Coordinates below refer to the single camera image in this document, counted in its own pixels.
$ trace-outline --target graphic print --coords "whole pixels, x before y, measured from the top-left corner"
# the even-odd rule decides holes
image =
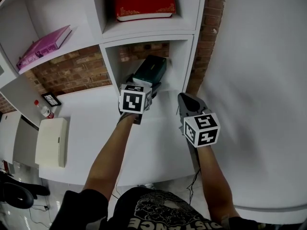
[[[144,88],[143,87],[139,87],[139,86],[127,85],[125,90],[133,90],[133,91],[142,92],[144,90]]]
[[[143,195],[135,207],[134,216],[142,220],[161,222],[168,227],[183,226],[201,220],[201,215],[187,202],[163,191]]]
[[[150,99],[151,99],[151,92],[148,92],[145,96],[145,107],[144,110],[147,110],[147,108],[150,106]]]
[[[186,127],[185,127],[185,135],[194,144],[196,132],[194,131],[194,129],[192,129],[190,125],[188,125],[187,122],[186,122]]]
[[[198,146],[204,146],[215,142],[216,135],[217,129],[200,132],[200,136],[198,138]]]
[[[199,129],[217,127],[217,124],[212,115],[195,117],[195,121]]]
[[[124,93],[123,110],[140,112],[143,95],[137,93]]]

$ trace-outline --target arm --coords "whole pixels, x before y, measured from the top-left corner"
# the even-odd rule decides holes
[[[198,148],[198,155],[203,193],[212,220],[221,224],[224,216],[239,217],[232,201],[231,189],[216,161],[211,146]]]
[[[110,200],[134,119],[135,115],[130,115],[117,125],[95,159],[83,190],[94,189]]]

